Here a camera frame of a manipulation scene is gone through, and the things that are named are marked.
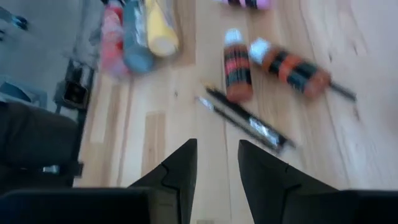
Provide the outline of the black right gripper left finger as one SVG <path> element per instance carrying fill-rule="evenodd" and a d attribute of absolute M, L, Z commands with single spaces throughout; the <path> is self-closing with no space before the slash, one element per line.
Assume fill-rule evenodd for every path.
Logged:
<path fill-rule="evenodd" d="M 0 224 L 189 224 L 197 160 L 189 139 L 128 187 L 13 190 L 0 196 Z"/>

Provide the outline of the small pink paint bottle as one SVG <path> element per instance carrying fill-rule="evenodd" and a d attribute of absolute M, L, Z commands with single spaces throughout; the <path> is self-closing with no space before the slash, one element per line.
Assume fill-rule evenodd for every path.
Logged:
<path fill-rule="evenodd" d="M 215 0 L 230 6 L 266 10 L 272 6 L 272 0 Z"/>

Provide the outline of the large yellow paint bottle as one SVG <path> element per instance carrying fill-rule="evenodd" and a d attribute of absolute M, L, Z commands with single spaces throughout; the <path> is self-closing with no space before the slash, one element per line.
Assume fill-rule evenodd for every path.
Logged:
<path fill-rule="evenodd" d="M 179 47 L 174 0 L 144 0 L 146 7 L 147 44 L 158 57 L 169 57 Z"/>

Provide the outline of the black aluminium frame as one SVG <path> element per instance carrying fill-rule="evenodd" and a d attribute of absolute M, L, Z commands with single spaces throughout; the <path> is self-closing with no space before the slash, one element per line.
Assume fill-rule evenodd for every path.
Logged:
<path fill-rule="evenodd" d="M 76 138 L 73 142 L 72 163 L 62 168 L 62 174 L 67 176 L 66 186 L 73 187 L 76 178 L 80 178 L 83 173 L 83 163 L 78 160 L 83 132 L 90 104 L 90 96 L 93 87 L 95 70 L 89 67 L 88 83 L 83 85 L 83 71 L 87 65 L 74 59 L 68 61 L 65 77 L 57 83 L 53 102 L 56 104 L 55 113 L 60 114 L 62 108 L 67 108 L 77 112 Z"/>

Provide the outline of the small red-brown paint bottle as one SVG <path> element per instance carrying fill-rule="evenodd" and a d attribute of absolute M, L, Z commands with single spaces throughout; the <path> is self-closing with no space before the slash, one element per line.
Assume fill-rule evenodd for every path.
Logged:
<path fill-rule="evenodd" d="M 308 98 L 321 95 L 331 84 L 328 71 L 262 38 L 250 45 L 249 57 L 264 72 Z"/>

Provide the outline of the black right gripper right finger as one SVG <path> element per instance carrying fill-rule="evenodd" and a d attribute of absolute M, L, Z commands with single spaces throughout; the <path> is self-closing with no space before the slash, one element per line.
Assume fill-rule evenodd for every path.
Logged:
<path fill-rule="evenodd" d="M 255 224 L 398 224 L 398 191 L 337 190 L 247 140 L 238 162 Z"/>

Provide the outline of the black paintbrush gold ferrule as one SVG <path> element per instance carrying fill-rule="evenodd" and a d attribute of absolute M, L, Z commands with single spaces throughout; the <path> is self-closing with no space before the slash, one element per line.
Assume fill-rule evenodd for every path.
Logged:
<path fill-rule="evenodd" d="M 244 118 L 248 117 L 248 116 L 253 116 L 254 118 L 258 119 L 262 124 L 265 124 L 266 126 L 272 128 L 274 131 L 277 131 L 278 133 L 280 133 L 281 135 L 283 135 L 283 137 L 285 137 L 287 139 L 287 143 L 285 144 L 285 147 L 290 146 L 291 148 L 296 148 L 297 145 L 296 143 L 293 142 L 293 140 L 291 140 L 290 138 L 288 138 L 286 135 L 282 134 L 280 131 L 276 130 L 275 128 L 273 128 L 271 125 L 269 125 L 268 123 L 264 122 L 263 120 L 261 120 L 258 116 L 252 114 L 251 112 L 245 110 L 241 105 L 237 104 L 237 103 L 233 103 L 231 101 L 229 101 L 226 97 L 226 95 L 224 93 L 222 93 L 219 89 L 217 89 L 216 87 L 214 87 L 213 85 L 209 85 L 209 84 L 203 84 L 206 92 L 212 96 L 213 98 L 215 98 L 216 100 L 218 100 L 223 106 L 227 107 L 228 109 L 230 109 L 234 114 L 236 114 L 237 116 L 243 116 Z"/>

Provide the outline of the thin black paintbrush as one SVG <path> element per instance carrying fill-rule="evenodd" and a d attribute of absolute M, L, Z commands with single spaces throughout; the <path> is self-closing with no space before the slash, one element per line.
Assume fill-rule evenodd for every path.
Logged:
<path fill-rule="evenodd" d="M 356 93 L 335 82 L 330 83 L 330 88 L 351 101 L 357 101 Z"/>

